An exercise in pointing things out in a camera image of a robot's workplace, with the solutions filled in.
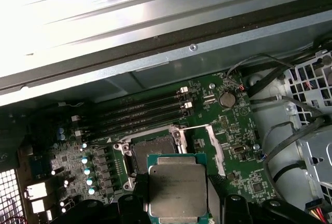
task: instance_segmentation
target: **mounting hole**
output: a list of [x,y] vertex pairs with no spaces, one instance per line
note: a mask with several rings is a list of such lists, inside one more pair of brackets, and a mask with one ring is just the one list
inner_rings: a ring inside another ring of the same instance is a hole
[[324,158],[316,158],[316,157],[312,157],[310,159],[310,163],[312,166],[316,166],[317,164],[319,164],[320,162],[323,162]]

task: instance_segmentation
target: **black cable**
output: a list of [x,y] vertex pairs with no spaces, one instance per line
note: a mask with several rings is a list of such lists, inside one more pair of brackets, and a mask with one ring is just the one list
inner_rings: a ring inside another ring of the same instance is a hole
[[[280,95],[279,97],[281,97],[281,99],[283,99],[283,100],[287,100],[287,101],[290,101],[290,102],[294,103],[295,105],[303,108],[305,111],[311,112],[311,114],[313,116],[320,116],[320,115],[323,114],[317,108],[309,106],[306,103],[303,103],[303,102],[298,101],[296,99],[293,99],[293,98],[290,98],[290,97],[287,97],[287,96],[283,96],[283,95]],[[251,104],[261,104],[261,103],[267,103],[267,102],[278,101],[278,100],[280,100],[280,99],[278,99],[277,96],[274,96],[274,97],[268,97],[268,98],[264,98],[264,99],[251,100],[250,103]]]
[[[304,53],[300,55],[296,55],[293,57],[290,57],[291,59],[289,63],[292,64],[300,64],[303,62],[306,62],[308,60],[311,60],[315,58],[316,51],[305,51]],[[252,87],[248,89],[248,96],[252,97],[255,94],[259,93],[261,90],[263,90],[265,87],[267,87],[268,84],[270,84],[274,79],[278,78],[278,76],[282,75],[287,69],[289,69],[287,66],[280,65],[276,67],[273,71],[271,71],[267,76],[265,76],[262,80],[258,81],[256,84],[254,84]]]
[[287,165],[285,167],[283,167],[281,170],[279,170],[275,176],[273,177],[273,181],[276,183],[276,181],[278,181],[278,179],[285,174],[287,171],[290,171],[292,169],[296,169],[296,168],[300,168],[302,170],[306,169],[306,163],[304,161],[298,161],[296,163],[292,163],[290,165]]
[[231,67],[231,68],[228,70],[227,74],[226,74],[226,79],[227,79],[229,82],[231,82],[231,83],[233,83],[233,84],[235,84],[235,85],[237,85],[237,86],[240,87],[240,86],[241,86],[240,84],[238,84],[236,81],[233,81],[233,80],[231,80],[231,79],[229,78],[230,73],[231,73],[233,70],[235,70],[238,66],[242,65],[243,63],[245,63],[245,62],[247,62],[247,61],[249,61],[249,60],[252,60],[252,59],[258,58],[258,57],[267,57],[267,58],[270,58],[270,59],[274,60],[275,62],[278,62],[278,63],[282,64],[282,65],[285,66],[285,67],[295,68],[292,64],[290,64],[290,63],[288,63],[288,62],[284,62],[283,60],[277,59],[277,58],[275,58],[275,57],[273,57],[273,56],[271,56],[271,55],[269,55],[269,54],[260,53],[260,54],[254,55],[254,56],[252,56],[252,57],[248,57],[248,58],[246,58],[246,59],[244,59],[244,60],[238,62],[237,64],[235,64],[233,67]]
[[270,168],[269,168],[269,162],[276,155],[278,155],[282,150],[287,148],[289,145],[293,144],[294,142],[296,142],[300,138],[314,132],[319,127],[321,127],[323,124],[324,124],[324,120],[322,118],[317,118],[313,123],[307,125],[306,127],[301,129],[300,131],[294,133],[293,135],[291,135],[290,137],[288,137],[287,139],[285,139],[284,141],[279,143],[265,158],[265,160],[263,162],[263,168],[264,168],[266,177],[267,177],[269,183],[271,184],[272,188],[275,190],[276,195],[279,198],[283,199],[283,196],[280,193],[280,191],[278,190],[278,188],[276,187],[275,182],[273,181],[273,177],[271,175],[271,171],[270,171]]
[[286,122],[282,122],[282,123],[279,123],[279,124],[273,125],[273,126],[272,126],[272,127],[271,127],[271,128],[265,133],[265,135],[264,135],[264,137],[263,137],[263,141],[261,142],[261,150],[262,150],[263,153],[266,153],[266,151],[265,151],[266,140],[267,140],[268,136],[270,135],[270,133],[271,133],[274,129],[276,129],[276,128],[284,127],[284,126],[289,125],[289,124],[290,124],[290,127],[292,128],[293,133],[295,133],[296,130],[295,130],[295,128],[294,128],[294,124],[293,124],[293,122],[291,122],[291,121],[286,121]]

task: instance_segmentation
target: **screw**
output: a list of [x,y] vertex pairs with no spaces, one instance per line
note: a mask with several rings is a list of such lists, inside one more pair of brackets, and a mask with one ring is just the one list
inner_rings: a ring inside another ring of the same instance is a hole
[[273,206],[273,207],[279,207],[279,206],[280,206],[280,203],[277,202],[277,201],[271,201],[270,204],[271,204],[271,206]]
[[216,84],[211,83],[211,84],[209,85],[209,88],[210,88],[210,89],[215,89],[215,88],[216,88]]
[[198,49],[198,46],[196,44],[192,44],[189,46],[190,51],[196,51]]
[[259,144],[254,144],[253,149],[254,150],[259,150],[260,149],[260,145]]
[[293,111],[293,107],[292,106],[286,106],[286,111]]
[[239,201],[239,200],[241,200],[241,198],[240,198],[238,195],[232,195],[230,198],[231,198],[233,201]]
[[181,134],[180,134],[180,132],[174,132],[174,137],[181,137]]

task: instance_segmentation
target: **colored wires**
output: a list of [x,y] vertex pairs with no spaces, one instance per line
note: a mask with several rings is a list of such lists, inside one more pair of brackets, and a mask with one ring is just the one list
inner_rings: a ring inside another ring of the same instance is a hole
[[277,58],[275,58],[275,57],[273,57],[273,56],[271,56],[271,55],[261,53],[261,54],[257,54],[257,55],[254,55],[254,56],[252,56],[252,57],[246,58],[246,59],[244,59],[244,60],[238,62],[237,64],[235,64],[233,67],[231,67],[231,68],[228,70],[228,72],[227,72],[227,74],[226,74],[226,79],[227,79],[229,82],[231,82],[232,84],[238,86],[242,91],[244,91],[244,86],[241,85],[241,84],[239,84],[239,83],[237,83],[236,81],[233,81],[232,79],[229,78],[229,76],[230,76],[230,74],[231,74],[231,72],[232,72],[233,70],[235,70],[237,67],[239,67],[239,66],[242,65],[243,63],[245,63],[245,62],[247,62],[247,61],[249,61],[249,60],[252,60],[252,59],[259,58],[259,57],[267,57],[267,58],[270,58],[271,60],[273,60],[273,61],[275,61],[275,62],[278,62],[278,63],[280,63],[280,64],[286,66],[286,67],[295,68],[295,67],[294,67],[292,64],[290,64],[290,63],[287,63],[287,62],[284,62],[284,61],[282,61],[282,60],[279,60],[279,59],[277,59]]
[[323,212],[320,208],[316,208],[310,211],[310,214],[314,217],[316,217],[318,220],[320,220],[321,222],[327,224],[327,221],[323,215]]
[[1,222],[0,224],[11,224],[11,223],[15,223],[15,222],[9,222],[10,220],[20,220],[19,223],[22,223],[21,221],[23,221],[24,224],[27,224],[27,220],[22,217],[22,216],[11,216],[8,219],[4,220],[3,222]]

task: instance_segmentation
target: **gray cable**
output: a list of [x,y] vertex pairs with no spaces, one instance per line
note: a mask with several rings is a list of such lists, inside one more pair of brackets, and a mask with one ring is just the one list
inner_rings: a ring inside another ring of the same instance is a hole
[[262,149],[262,152],[263,152],[263,153],[266,153],[266,151],[265,151],[266,140],[267,140],[268,136],[270,135],[270,133],[271,133],[274,129],[278,128],[278,127],[284,127],[284,126],[289,125],[289,124],[290,124],[290,127],[292,128],[293,133],[295,133],[296,130],[295,130],[295,128],[294,128],[294,124],[293,124],[293,122],[291,122],[291,121],[286,121],[286,122],[283,122],[283,123],[280,123],[280,124],[273,125],[273,126],[272,126],[272,127],[271,127],[271,128],[265,133],[265,135],[264,135],[264,137],[263,137],[263,141],[262,141],[262,143],[261,143],[261,149]]
[[243,63],[245,63],[245,62],[247,62],[247,61],[249,61],[249,60],[252,60],[252,59],[258,58],[258,57],[267,57],[267,58],[270,58],[271,60],[274,60],[275,62],[278,62],[278,63],[280,63],[280,64],[283,64],[283,65],[285,65],[285,66],[287,66],[287,67],[295,68],[293,65],[291,65],[291,64],[288,63],[288,62],[284,62],[284,61],[282,61],[282,60],[280,60],[280,59],[277,59],[277,58],[275,58],[275,57],[273,57],[273,56],[271,56],[271,55],[269,55],[269,54],[260,53],[260,54],[254,55],[254,56],[252,56],[252,57],[248,57],[248,58],[246,58],[246,59],[244,59],[244,60],[238,62],[237,64],[235,64],[233,67],[231,67],[231,68],[228,70],[227,74],[226,74],[226,79],[227,79],[229,82],[231,82],[231,83],[233,83],[233,84],[235,84],[235,85],[237,85],[237,86],[240,86],[240,84],[238,84],[237,82],[235,82],[235,81],[233,81],[233,80],[231,80],[231,79],[229,78],[230,73],[231,73],[234,69],[236,69],[238,66],[242,65]]
[[268,156],[265,158],[264,162],[263,162],[263,168],[264,171],[266,173],[266,177],[268,179],[268,181],[270,182],[272,188],[275,190],[276,195],[283,199],[282,194],[280,193],[279,189],[276,187],[275,182],[273,181],[273,177],[271,175],[271,171],[269,168],[269,162],[276,156],[278,155],[282,150],[284,150],[286,147],[288,147],[289,145],[291,145],[292,143],[296,142],[297,140],[299,140],[299,138],[302,138],[312,132],[314,132],[315,130],[317,130],[319,127],[321,127],[324,124],[324,119],[322,118],[317,118],[313,123],[307,125],[306,127],[304,127],[303,129],[301,129],[300,131],[294,133],[293,135],[291,135],[290,137],[288,137],[287,139],[285,139],[284,141],[282,141],[280,144],[278,144],[269,154]]

